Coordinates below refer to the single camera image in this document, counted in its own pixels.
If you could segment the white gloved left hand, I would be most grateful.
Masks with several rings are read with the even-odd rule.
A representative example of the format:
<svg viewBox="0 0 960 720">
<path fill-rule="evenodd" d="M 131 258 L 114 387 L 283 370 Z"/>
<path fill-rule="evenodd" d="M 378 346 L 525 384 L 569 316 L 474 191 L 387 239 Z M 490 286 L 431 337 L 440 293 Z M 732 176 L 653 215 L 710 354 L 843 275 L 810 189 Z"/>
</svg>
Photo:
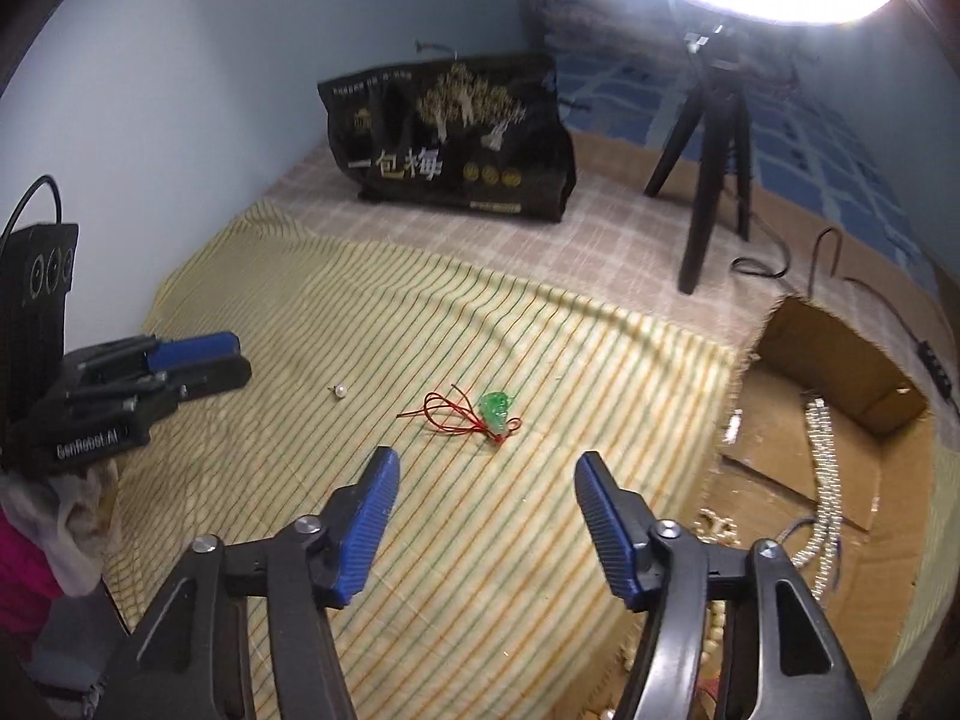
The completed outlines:
<svg viewBox="0 0 960 720">
<path fill-rule="evenodd" d="M 96 461 L 83 473 L 26 479 L 2 475 L 2 509 L 47 559 L 67 596 L 86 596 L 103 578 L 107 556 L 119 548 L 114 522 L 119 470 L 114 460 Z"/>
</svg>

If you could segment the pink sleeved left forearm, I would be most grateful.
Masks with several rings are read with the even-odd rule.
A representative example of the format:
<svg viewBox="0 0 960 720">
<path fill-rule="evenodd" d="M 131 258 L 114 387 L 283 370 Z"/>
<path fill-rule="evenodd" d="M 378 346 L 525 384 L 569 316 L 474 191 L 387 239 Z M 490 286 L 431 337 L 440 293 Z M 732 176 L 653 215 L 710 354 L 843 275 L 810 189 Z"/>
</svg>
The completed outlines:
<svg viewBox="0 0 960 720">
<path fill-rule="evenodd" d="M 29 650 L 64 596 L 43 551 L 0 518 L 0 606 L 2 629 Z"/>
</svg>

